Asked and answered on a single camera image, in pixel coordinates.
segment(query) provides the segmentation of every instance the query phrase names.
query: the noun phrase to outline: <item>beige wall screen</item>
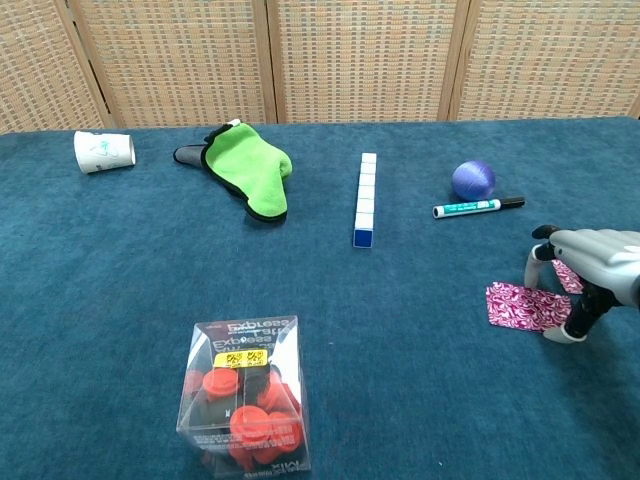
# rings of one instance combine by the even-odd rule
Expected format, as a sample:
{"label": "beige wall screen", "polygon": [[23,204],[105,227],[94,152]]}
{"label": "beige wall screen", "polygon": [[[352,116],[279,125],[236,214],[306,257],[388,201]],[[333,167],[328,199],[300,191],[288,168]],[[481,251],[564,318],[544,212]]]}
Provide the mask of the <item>beige wall screen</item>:
{"label": "beige wall screen", "polygon": [[0,132],[104,126],[62,20],[52,0],[0,2]]}
{"label": "beige wall screen", "polygon": [[455,0],[270,0],[279,121],[435,120],[455,10]]}
{"label": "beige wall screen", "polygon": [[638,0],[471,0],[451,118],[627,115],[639,32]]}
{"label": "beige wall screen", "polygon": [[263,2],[70,4],[119,125],[275,121]]}

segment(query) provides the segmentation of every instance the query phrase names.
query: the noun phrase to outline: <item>white block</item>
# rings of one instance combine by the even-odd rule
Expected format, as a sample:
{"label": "white block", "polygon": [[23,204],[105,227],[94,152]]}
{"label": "white block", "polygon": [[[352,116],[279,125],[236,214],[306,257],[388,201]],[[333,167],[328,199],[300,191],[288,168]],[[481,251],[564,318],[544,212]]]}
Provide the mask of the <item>white block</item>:
{"label": "white block", "polygon": [[370,173],[361,173],[360,174],[360,183],[359,185],[369,185],[374,186],[376,184],[376,176],[371,175]]}
{"label": "white block", "polygon": [[360,164],[360,173],[370,173],[372,175],[375,175],[376,174],[376,164],[375,163],[362,162]]}
{"label": "white block", "polygon": [[376,154],[375,153],[363,153],[362,161],[364,163],[376,163]]}
{"label": "white block", "polygon": [[356,212],[359,213],[373,213],[373,200],[367,198],[359,198],[356,205]]}
{"label": "white block", "polygon": [[356,230],[372,230],[373,229],[373,213],[356,213]]}
{"label": "white block", "polygon": [[358,198],[373,200],[376,196],[376,187],[373,185],[361,185],[358,187]]}

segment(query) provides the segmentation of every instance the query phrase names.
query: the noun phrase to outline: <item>green cloth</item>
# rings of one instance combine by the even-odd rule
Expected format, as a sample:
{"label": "green cloth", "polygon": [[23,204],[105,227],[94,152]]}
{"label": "green cloth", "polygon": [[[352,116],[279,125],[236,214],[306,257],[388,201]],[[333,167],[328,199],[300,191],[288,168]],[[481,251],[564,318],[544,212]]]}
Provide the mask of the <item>green cloth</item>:
{"label": "green cloth", "polygon": [[286,216],[283,181],[291,174],[291,159],[246,123],[227,124],[214,132],[202,153],[202,165],[246,198],[249,213],[255,217],[271,221]]}

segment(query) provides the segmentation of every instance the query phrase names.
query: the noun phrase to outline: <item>green mitt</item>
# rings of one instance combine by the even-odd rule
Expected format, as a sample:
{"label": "green mitt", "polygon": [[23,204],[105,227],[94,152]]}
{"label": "green mitt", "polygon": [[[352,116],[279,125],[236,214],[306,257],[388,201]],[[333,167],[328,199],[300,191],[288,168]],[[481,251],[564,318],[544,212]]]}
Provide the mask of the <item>green mitt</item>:
{"label": "green mitt", "polygon": [[291,160],[239,120],[223,125],[205,138],[206,145],[178,148],[173,158],[200,165],[231,193],[247,201],[247,210],[262,221],[284,220],[287,198],[283,181],[291,174]]}

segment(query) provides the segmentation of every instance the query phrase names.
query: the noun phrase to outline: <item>orange cap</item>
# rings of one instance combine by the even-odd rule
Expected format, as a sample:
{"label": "orange cap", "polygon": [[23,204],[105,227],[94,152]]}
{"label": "orange cap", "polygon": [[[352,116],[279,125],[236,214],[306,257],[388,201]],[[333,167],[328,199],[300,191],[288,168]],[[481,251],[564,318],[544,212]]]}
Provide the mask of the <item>orange cap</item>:
{"label": "orange cap", "polygon": [[214,368],[202,379],[209,401],[233,395],[240,388],[238,372],[231,368]]}
{"label": "orange cap", "polygon": [[198,393],[200,387],[202,386],[203,377],[204,375],[200,370],[189,370],[184,376],[184,393],[190,395]]}
{"label": "orange cap", "polygon": [[300,446],[303,440],[302,423],[300,418],[282,412],[269,414],[273,424],[271,442],[281,452],[291,453]]}
{"label": "orange cap", "polygon": [[261,408],[247,405],[238,408],[229,422],[233,437],[245,448],[259,448],[271,435],[271,421]]}
{"label": "orange cap", "polygon": [[269,465],[275,462],[278,457],[282,455],[282,451],[278,447],[258,448],[257,450],[253,450],[251,453],[253,454],[253,458],[256,459],[256,462],[261,463],[262,465]]}
{"label": "orange cap", "polygon": [[276,372],[269,374],[269,386],[258,396],[258,405],[267,412],[290,411],[291,409],[299,411],[300,409],[300,404],[293,396],[289,385],[282,383],[280,375]]}
{"label": "orange cap", "polygon": [[229,447],[229,454],[238,462],[245,472],[253,470],[253,457],[242,447]]}

